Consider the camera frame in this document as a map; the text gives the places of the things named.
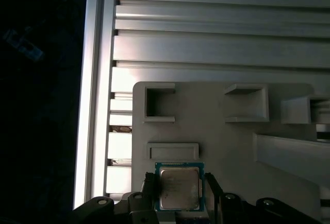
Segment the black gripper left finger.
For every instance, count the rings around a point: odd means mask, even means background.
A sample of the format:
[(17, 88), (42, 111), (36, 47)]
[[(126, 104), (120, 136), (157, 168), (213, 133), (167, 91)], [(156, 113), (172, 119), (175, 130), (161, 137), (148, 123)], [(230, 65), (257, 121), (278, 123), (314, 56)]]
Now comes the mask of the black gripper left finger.
[(72, 211), (72, 223), (157, 223), (156, 195), (157, 176), (146, 173), (141, 191), (123, 195), (117, 204), (94, 197)]

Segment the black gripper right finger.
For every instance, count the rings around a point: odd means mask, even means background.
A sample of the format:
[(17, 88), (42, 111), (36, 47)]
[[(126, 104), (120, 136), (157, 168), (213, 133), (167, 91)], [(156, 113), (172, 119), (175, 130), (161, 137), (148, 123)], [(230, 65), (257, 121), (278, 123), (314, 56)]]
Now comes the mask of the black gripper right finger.
[(211, 173), (204, 174), (204, 193), (211, 223), (320, 223), (275, 198), (261, 198), (252, 205), (225, 193)]

